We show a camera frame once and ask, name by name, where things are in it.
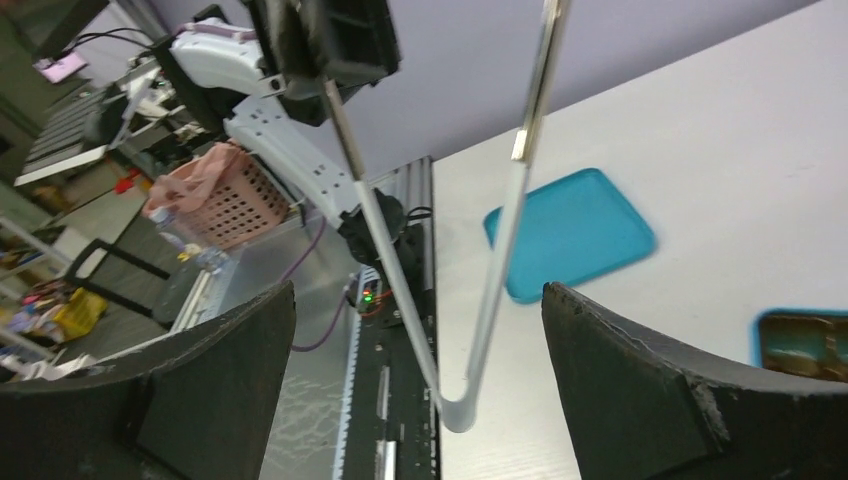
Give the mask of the teal chocolate tin box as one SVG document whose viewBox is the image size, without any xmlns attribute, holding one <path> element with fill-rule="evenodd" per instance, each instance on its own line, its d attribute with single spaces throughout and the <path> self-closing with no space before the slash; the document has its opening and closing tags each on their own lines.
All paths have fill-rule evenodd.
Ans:
<svg viewBox="0 0 848 480">
<path fill-rule="evenodd" d="M 751 327 L 752 363 L 818 380 L 847 381 L 847 311 L 775 308 Z"/>
</svg>

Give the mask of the metal tongs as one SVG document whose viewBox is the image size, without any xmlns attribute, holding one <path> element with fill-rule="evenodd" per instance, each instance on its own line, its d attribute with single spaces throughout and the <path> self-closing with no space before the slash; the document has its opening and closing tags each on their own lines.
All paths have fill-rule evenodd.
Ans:
<svg viewBox="0 0 848 480">
<path fill-rule="evenodd" d="M 468 431 L 476 420 L 478 398 L 495 330 L 502 288 L 513 254 L 527 184 L 570 10 L 569 1 L 549 0 L 544 3 L 540 41 L 528 89 L 523 124 L 516 133 L 512 147 L 510 179 L 469 350 L 466 390 L 457 400 L 446 398 L 439 390 L 439 372 L 421 325 L 419 312 L 391 241 L 385 217 L 378 206 L 376 194 L 365 179 L 364 162 L 354 140 L 336 83 L 330 79 L 321 81 L 325 109 L 332 120 L 353 176 L 354 190 L 363 210 L 369 236 L 375 243 L 379 260 L 395 295 L 423 379 L 430 388 L 431 399 L 444 426 L 454 433 Z"/>
</svg>

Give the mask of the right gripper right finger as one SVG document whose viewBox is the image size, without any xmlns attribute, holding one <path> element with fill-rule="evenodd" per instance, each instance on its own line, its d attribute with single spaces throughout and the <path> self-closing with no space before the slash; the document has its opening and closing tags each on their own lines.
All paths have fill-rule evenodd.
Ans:
<svg viewBox="0 0 848 480">
<path fill-rule="evenodd" d="M 847 387 L 729 360 L 548 283 L 542 322 L 585 479 L 843 479 Z"/>
</svg>

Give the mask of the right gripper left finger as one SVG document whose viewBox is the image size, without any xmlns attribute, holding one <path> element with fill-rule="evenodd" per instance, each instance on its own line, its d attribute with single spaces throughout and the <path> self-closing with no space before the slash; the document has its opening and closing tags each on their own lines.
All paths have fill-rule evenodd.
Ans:
<svg viewBox="0 0 848 480">
<path fill-rule="evenodd" d="M 57 380 L 1 388 L 5 479 L 255 479 L 296 329 L 291 283 Z"/>
</svg>

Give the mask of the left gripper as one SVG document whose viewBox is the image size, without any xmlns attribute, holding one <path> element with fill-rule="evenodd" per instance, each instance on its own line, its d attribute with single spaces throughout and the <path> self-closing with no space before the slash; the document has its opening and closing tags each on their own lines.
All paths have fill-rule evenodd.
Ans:
<svg viewBox="0 0 848 480">
<path fill-rule="evenodd" d="M 267 72 L 281 77 L 278 97 L 289 118 L 308 126 L 327 120 L 323 82 L 343 102 L 400 68 L 402 55 L 384 0 L 245 1 Z"/>
</svg>

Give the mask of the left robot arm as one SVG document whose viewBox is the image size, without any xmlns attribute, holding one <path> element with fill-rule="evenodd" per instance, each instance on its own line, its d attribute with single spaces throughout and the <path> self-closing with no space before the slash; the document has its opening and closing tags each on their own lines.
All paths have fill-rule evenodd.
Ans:
<svg viewBox="0 0 848 480">
<path fill-rule="evenodd" d="M 375 191 L 342 119 L 365 86 L 397 72 L 401 54 L 385 1 L 250 1 L 252 24 L 230 24 L 210 7 L 157 40 L 153 55 L 188 111 L 296 187 L 345 239 L 353 258 L 383 268 L 368 218 L 409 279 L 423 267 L 400 201 Z"/>
</svg>

